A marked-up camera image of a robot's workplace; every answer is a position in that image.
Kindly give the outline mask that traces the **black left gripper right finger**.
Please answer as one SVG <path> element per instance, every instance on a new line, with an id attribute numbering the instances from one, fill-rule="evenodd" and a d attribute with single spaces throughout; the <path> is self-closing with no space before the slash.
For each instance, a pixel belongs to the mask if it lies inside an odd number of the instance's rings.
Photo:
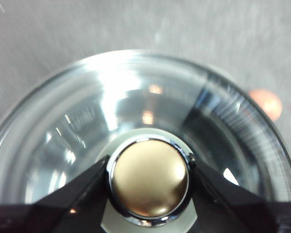
<path id="1" fill-rule="evenodd" d="M 189 156 L 192 199 L 204 233 L 291 233 L 291 202 L 267 201 Z"/>

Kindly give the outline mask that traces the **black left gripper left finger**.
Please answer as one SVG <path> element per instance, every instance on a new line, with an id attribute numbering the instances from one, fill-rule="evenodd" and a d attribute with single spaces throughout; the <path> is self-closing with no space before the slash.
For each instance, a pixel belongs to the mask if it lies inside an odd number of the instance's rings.
<path id="1" fill-rule="evenodd" d="M 0 233 L 99 231 L 108 199 L 106 166 L 109 158 L 100 159 L 35 203 L 0 205 Z"/>

